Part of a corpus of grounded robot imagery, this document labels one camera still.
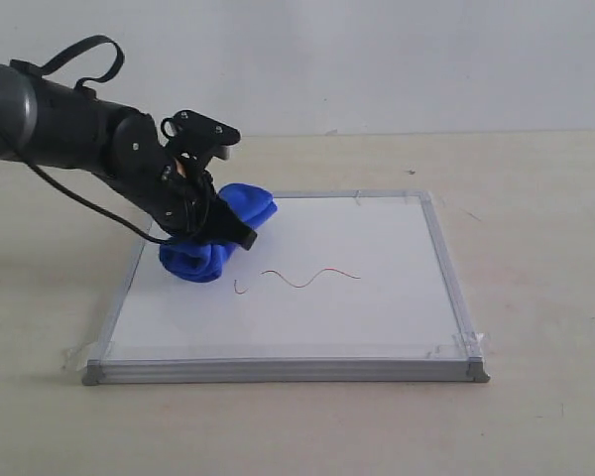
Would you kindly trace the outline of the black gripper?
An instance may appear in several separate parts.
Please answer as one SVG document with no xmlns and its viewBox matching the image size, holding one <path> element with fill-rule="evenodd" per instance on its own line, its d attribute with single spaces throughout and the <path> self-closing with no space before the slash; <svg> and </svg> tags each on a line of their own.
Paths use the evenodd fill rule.
<svg viewBox="0 0 595 476">
<path fill-rule="evenodd" d="M 250 249 L 257 232 L 215 196 L 213 178 L 194 161 L 173 161 L 150 186 L 146 212 L 173 239 L 235 244 Z"/>
</svg>

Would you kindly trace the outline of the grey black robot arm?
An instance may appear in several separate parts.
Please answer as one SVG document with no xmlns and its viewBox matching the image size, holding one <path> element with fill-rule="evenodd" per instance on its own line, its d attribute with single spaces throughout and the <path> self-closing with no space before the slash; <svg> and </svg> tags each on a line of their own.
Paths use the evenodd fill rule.
<svg viewBox="0 0 595 476">
<path fill-rule="evenodd" d="M 207 169 L 240 132 L 192 110 L 155 122 L 138 109 L 0 64 L 0 161 L 94 175 L 176 241 L 250 249 L 256 231 Z"/>
</svg>

